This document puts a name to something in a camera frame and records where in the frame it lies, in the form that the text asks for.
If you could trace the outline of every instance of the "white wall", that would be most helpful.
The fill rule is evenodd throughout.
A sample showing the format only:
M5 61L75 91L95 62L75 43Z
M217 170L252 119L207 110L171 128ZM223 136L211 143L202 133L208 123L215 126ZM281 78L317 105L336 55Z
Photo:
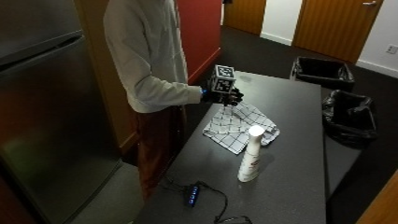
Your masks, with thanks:
M268 0L261 37L292 45L303 0ZM385 0L357 65L398 77L398 54L388 54L398 45L398 1Z
M387 53L398 46L398 1L385 0L357 65L398 77L398 54Z
M268 0L261 37L292 45L303 0Z

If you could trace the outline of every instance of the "white cloth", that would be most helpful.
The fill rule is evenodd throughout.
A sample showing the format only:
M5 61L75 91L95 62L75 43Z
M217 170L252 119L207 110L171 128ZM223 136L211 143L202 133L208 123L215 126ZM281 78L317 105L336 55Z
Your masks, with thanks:
M224 106L203 130L228 150L239 154L249 142L249 128L260 125L265 129L261 145L268 145L280 135L275 123L260 110L244 102L237 106Z

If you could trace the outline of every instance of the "black cable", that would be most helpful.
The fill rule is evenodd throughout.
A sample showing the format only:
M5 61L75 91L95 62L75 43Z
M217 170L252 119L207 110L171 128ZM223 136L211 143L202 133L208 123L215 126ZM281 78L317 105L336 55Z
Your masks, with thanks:
M170 185L174 186L175 188L179 188L179 189L171 189L171 188L163 186L164 189L170 189L170 190L174 190L174 191L178 191L178 192L184 192L184 191L188 189L188 186L183 186L183 185L178 184L178 183L175 182L175 179L171 178L170 176L167 176L166 179L167 179ZM207 189L210 189L210 190L217 192L219 194L221 194L221 195L224 196L224 199L225 199L225 200L224 200L224 208L223 208L223 210L221 210L221 212L220 212L220 215L216 216L213 224L227 223L227 222L229 222L229 221L232 221L232 220L235 220L235 219L239 219L239 218L245 218L245 222L247 222L248 224L253 224L252 220L251 220L247 216L227 217L227 218L221 219L221 218L223 218L223 215L224 215L224 213L225 213L225 211L227 211L227 207L228 207L228 196L227 196L227 194L225 194L221 190L217 190L217 189L212 188L212 187L211 187L206 182L203 182L203 181L199 181L199 182L198 182L198 185L200 185L200 186L206 187Z
M200 184L202 186L204 186L206 188L211 189L212 191L220 193L220 194L224 196L224 199L225 199L225 200L224 200L224 208L223 208L223 211L220 212L220 215L216 216L216 218L215 218L215 223L219 223L219 221L221 220L221 217L223 217L223 215L224 215L224 213L225 213L227 207L228 207L228 197L227 197L227 195L225 195L225 193L224 193L223 191L220 191L220 190L217 190L217 189L213 189L213 188L212 188L207 183L204 183L203 181L199 181L199 184Z

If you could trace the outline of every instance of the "black bag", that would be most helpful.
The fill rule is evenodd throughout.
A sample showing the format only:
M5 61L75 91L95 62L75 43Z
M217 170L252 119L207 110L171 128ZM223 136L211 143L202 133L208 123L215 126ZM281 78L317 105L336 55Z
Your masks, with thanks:
M333 91L323 103L327 135L348 147L365 148L377 139L373 100L347 91Z
M333 90L352 91L355 78L345 63L299 57L292 77Z

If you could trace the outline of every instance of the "white sweater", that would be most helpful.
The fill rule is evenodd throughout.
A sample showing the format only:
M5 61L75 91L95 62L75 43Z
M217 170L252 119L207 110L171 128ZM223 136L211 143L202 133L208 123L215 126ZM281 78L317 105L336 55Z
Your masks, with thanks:
M128 103L138 112L200 102L200 87L187 85L175 0L110 0L104 34Z

